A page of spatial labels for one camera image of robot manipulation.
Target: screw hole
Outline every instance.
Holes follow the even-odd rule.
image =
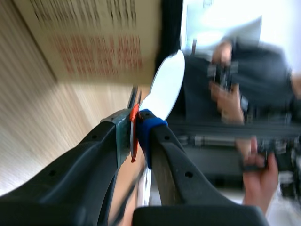
[[[49,172],[49,176],[51,176],[51,177],[53,177],[55,174],[56,174],[55,170],[52,170],[52,171]]]
[[[185,177],[192,178],[193,174],[191,172],[186,172]]]

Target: gray t-shirt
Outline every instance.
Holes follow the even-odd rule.
[[[249,104],[259,109],[289,108],[294,95],[290,82],[291,69],[283,52],[235,41],[232,47],[232,61],[238,62],[238,72],[233,75],[232,82],[239,84],[240,93]],[[187,120],[220,118],[208,89],[209,64],[202,58],[185,57],[185,75],[176,108],[185,108]]]

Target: person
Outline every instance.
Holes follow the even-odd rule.
[[[238,61],[238,76],[233,78],[231,91],[223,90],[207,77],[209,64],[227,65]],[[291,109],[301,96],[301,77],[293,76],[284,54],[278,50],[226,40],[215,50],[211,62],[187,56],[182,89],[175,105],[177,113],[187,120],[222,118],[226,123],[244,124],[241,93],[257,108]],[[236,140],[244,164],[264,166],[257,154],[257,140]],[[262,171],[244,172],[244,205],[258,206],[267,213],[278,186],[278,168],[274,154]]]
[[[213,54],[212,63],[228,64],[231,59],[232,44],[230,42],[223,42]],[[284,60],[280,55],[275,59],[280,59],[280,72],[285,72],[287,69]],[[286,72],[282,74],[283,83],[287,82]],[[298,77],[290,76],[292,82],[292,90],[294,90],[296,97],[300,96]],[[289,86],[285,87],[284,93],[289,93]],[[209,89],[211,91],[212,100],[217,104],[217,109],[220,111],[224,121],[232,123],[244,123],[244,114],[240,107],[240,93],[238,84],[232,86],[231,92],[227,92],[218,84],[210,83]],[[236,140],[237,149],[240,150],[244,156],[244,164],[264,166],[264,158],[257,154],[257,140],[253,137],[248,140]],[[267,213],[269,204],[278,186],[278,167],[274,154],[268,157],[268,167],[263,171],[258,172],[244,172],[243,182],[245,187],[245,196],[243,199],[244,205],[258,206],[263,213]]]
[[[210,83],[207,71],[211,63],[226,65],[231,61],[238,62],[238,72],[232,77],[232,92],[226,92]],[[284,53],[276,47],[264,48],[236,40],[223,41],[215,49],[211,61],[185,57],[182,89],[171,116],[184,116],[188,121],[227,120],[227,111],[230,110],[231,115],[238,113],[242,119],[240,95],[246,97],[250,105],[256,106],[258,117],[290,112],[292,120],[301,119],[301,102],[298,101],[301,76],[292,72]]]

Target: finger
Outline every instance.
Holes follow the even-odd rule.
[[[251,138],[251,153],[257,153],[257,138]]]
[[[256,158],[255,158],[255,164],[258,166],[258,167],[264,167],[264,157],[261,156],[261,155],[256,155]]]
[[[274,153],[271,153],[268,157],[268,169],[273,175],[278,175],[278,166]]]
[[[256,163],[256,155],[249,155],[244,159],[245,165],[254,165]]]
[[[239,85],[238,84],[232,84],[231,90],[232,90],[232,93],[239,95]]]
[[[228,114],[225,111],[222,111],[221,115],[222,115],[223,119],[226,119],[226,120],[228,119]]]

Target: white wall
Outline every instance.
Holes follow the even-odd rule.
[[[264,0],[261,40],[281,46],[301,71],[301,0]]]

